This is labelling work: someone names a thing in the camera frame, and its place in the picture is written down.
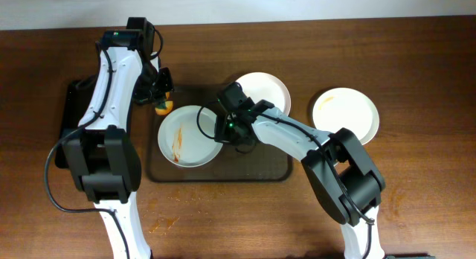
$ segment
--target wood grain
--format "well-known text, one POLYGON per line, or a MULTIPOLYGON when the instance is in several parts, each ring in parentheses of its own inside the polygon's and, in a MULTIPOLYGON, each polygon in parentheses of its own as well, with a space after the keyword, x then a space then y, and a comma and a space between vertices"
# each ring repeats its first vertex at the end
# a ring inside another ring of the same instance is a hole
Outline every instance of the wood grain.
MULTIPOLYGON (((60 129, 67 84, 95 73, 104 28, 0 32, 0 258, 111 258, 97 214, 48 201, 42 166, 60 129)), ((379 214, 388 254, 476 257, 476 18, 355 19, 164 26, 162 60, 180 84, 264 71, 292 97, 291 116, 329 87, 358 89, 379 109, 366 145, 387 182, 379 214)), ((144 156, 149 109, 134 107, 144 156)), ((66 170, 58 201, 90 207, 66 170)), ((341 254, 339 226, 298 162, 274 184, 158 184, 143 178, 138 208, 156 258, 301 258, 341 254)))

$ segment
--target black cable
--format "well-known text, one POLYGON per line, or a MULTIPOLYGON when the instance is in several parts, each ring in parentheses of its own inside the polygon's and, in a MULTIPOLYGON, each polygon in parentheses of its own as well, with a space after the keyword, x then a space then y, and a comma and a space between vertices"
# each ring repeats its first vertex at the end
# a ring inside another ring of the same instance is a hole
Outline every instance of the black cable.
POLYGON ((208 102, 206 103, 204 106, 200 107, 200 110, 199 110, 199 113, 196 115, 196 126, 199 128, 200 132, 203 134, 204 137, 208 138, 208 139, 212 139, 212 140, 215 140, 214 137, 211 137, 209 136, 208 134, 206 134, 203 129, 200 127, 200 113, 202 112, 202 110, 206 107, 206 106, 209 106, 211 105, 212 103, 218 103, 218 101, 211 101, 211 102, 208 102))
POLYGON ((366 259, 367 256, 370 254, 370 247, 372 245, 372 224, 367 224, 368 230, 367 230, 367 248, 365 249, 364 257, 362 259, 366 259))
POLYGON ((164 47, 164 38, 162 37, 161 33, 155 28, 154 28, 154 31, 157 33, 157 36, 161 41, 161 46, 158 48, 158 51, 156 54, 153 54, 150 56, 151 60, 155 59, 162 52, 162 48, 164 47))
POLYGON ((51 160, 53 158, 53 154, 56 152, 56 150, 58 149, 58 147, 64 143, 65 141, 67 141, 68 139, 70 139, 72 136, 76 135, 77 133, 81 132, 82 130, 84 130, 87 126, 93 124, 101 115, 101 112, 104 110, 104 108, 106 107, 106 102, 107 102, 107 99, 108 99, 108 96, 109 96, 109 91, 111 89, 111 84, 112 84, 112 73, 113 73, 113 70, 112 70, 112 63, 111 63, 111 58, 109 57, 109 54, 107 53, 106 50, 103 50, 104 52, 104 55, 106 56, 106 59, 107 59, 107 63, 109 64, 109 69, 108 69, 108 73, 109 73, 109 78, 108 78, 108 83, 107 83, 107 87, 106 87, 106 92, 104 94, 104 98, 103 98, 103 102, 101 103, 100 105, 100 108, 97 112, 94 113, 94 117, 86 122, 85 124, 79 126, 78 128, 76 128, 74 131, 70 132, 69 134, 67 134, 66 136, 64 136, 63 138, 61 138, 60 140, 58 140, 58 142, 53 146, 53 148, 51 148, 51 151, 50 153, 48 154, 48 157, 46 159, 46 163, 45 163, 45 175, 44 175, 44 182, 45 182, 45 190, 46 190, 46 194, 48 195, 48 198, 49 200, 51 201, 51 203, 53 203, 54 207, 56 207, 57 209, 59 209, 60 211, 64 211, 66 213, 70 213, 70 214, 81 214, 81 213, 90 213, 90 212, 105 212, 107 214, 109 214, 112 219, 114 220, 114 223, 116 224, 116 226, 118 227, 118 231, 119 231, 119 234, 120 236, 122 237, 122 240, 124 242, 124 246, 126 248, 126 256, 128 259, 130 259, 130 256, 129 256, 129 247, 127 246, 127 240, 126 240, 126 236, 124 235, 124 232, 122 231, 122 228, 120 227, 120 224, 119 224, 119 220, 118 218, 116 217, 115 215, 115 212, 112 211, 112 210, 108 210, 108 209, 105 209, 105 208, 84 208, 84 209, 71 209, 71 208, 64 208, 62 207, 54 198, 53 198, 53 195, 51 194, 51 189, 50 189, 50 185, 49 185, 49 182, 48 182, 48 170, 49 170, 49 166, 50 166, 50 163, 51 163, 51 160))
POLYGON ((254 141, 253 147, 251 147, 250 150, 246 150, 246 151, 239 150, 238 147, 235 147, 235 151, 237 151, 240 154, 246 155, 246 154, 249 154, 249 153, 253 152, 253 150, 257 146, 257 144, 258 144, 258 141, 254 141))

